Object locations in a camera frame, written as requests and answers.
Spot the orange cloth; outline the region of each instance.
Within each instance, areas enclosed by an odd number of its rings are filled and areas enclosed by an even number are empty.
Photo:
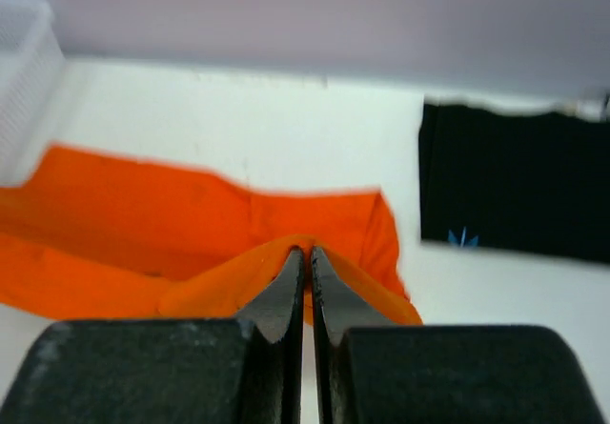
[[[313,245],[379,311],[421,322],[379,192],[264,194],[210,172],[53,147],[24,187],[0,190],[0,301],[56,319],[231,316],[292,246],[309,255]]]

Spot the white laundry basket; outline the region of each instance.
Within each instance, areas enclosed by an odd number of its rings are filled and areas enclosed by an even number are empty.
[[[27,145],[64,64],[44,0],[0,0],[0,186]]]

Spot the table surface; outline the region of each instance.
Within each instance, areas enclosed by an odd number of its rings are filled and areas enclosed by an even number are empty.
[[[399,272],[428,324],[540,324],[577,353],[610,420],[610,271],[529,254],[419,242],[417,132],[424,95],[497,111],[557,99],[366,80],[71,59],[15,177],[50,141],[205,167],[252,188],[381,187],[395,213]],[[0,396],[48,319],[0,304]],[[314,341],[304,332],[302,422],[317,421]]]

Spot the black cloth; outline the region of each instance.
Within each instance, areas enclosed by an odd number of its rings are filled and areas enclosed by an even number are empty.
[[[610,124],[425,105],[421,238],[610,263]]]

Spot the blue mark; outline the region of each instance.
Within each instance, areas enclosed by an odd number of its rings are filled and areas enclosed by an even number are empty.
[[[461,238],[459,240],[453,232],[449,231],[449,238],[447,241],[454,246],[459,246],[460,248],[474,248],[475,246],[478,246],[478,235],[470,240],[467,240],[466,228],[464,227],[464,230],[461,231]]]

